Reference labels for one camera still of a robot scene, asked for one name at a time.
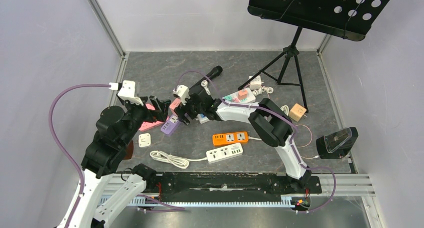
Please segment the pink cube socket adapter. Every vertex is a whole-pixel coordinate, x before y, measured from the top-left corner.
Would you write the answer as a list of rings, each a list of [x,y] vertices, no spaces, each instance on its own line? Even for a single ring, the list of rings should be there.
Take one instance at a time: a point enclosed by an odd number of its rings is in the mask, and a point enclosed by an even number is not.
[[[169,110],[172,112],[173,115],[176,115],[177,116],[177,113],[176,113],[175,109],[180,105],[180,103],[181,103],[181,100],[178,99],[178,98],[175,98],[173,100],[173,102],[170,104]]]

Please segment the salmon pink usb charger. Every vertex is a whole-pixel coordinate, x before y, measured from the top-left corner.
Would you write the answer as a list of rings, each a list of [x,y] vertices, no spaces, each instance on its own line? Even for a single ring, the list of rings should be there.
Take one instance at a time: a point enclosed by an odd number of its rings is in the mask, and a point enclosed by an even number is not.
[[[238,99],[242,101],[248,97],[249,92],[246,89],[242,89],[239,90],[237,94]]]

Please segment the tan cube socket adapter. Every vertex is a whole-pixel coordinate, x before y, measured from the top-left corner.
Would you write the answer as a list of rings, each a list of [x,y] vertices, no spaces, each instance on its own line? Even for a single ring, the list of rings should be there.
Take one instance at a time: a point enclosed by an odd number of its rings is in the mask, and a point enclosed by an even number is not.
[[[307,112],[307,109],[301,106],[300,104],[296,103],[288,113],[288,116],[298,122]]]

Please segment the teal usb charger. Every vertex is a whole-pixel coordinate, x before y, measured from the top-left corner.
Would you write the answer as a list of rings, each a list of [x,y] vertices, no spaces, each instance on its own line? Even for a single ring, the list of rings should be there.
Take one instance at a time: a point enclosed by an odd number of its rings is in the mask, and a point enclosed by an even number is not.
[[[223,97],[224,101],[232,102],[232,97],[230,95]]]

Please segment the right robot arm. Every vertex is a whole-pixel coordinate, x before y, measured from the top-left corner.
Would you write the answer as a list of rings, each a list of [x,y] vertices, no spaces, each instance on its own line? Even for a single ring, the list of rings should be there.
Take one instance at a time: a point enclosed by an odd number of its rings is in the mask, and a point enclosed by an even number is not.
[[[260,139],[275,148],[281,158],[289,187],[302,192],[309,186],[312,173],[295,145],[296,127],[270,99],[237,103],[214,99],[201,86],[189,89],[184,85],[175,88],[173,95],[180,100],[175,109],[178,119],[186,125],[198,114],[211,121],[238,121],[252,125]]]

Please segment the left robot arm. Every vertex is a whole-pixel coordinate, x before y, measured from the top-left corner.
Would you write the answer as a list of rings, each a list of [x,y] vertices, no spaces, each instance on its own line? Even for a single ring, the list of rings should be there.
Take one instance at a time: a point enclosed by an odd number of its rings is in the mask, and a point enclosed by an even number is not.
[[[94,214],[94,202],[99,199],[104,185],[127,155],[127,147],[132,138],[143,122],[165,121],[171,101],[161,101],[155,96],[129,99],[120,97],[125,108],[110,106],[101,112],[93,141],[86,148],[83,160],[78,165],[59,141],[53,127],[53,110],[62,96],[60,94],[50,107],[49,127],[56,144],[76,168],[79,182],[72,205],[59,227],[89,227]]]

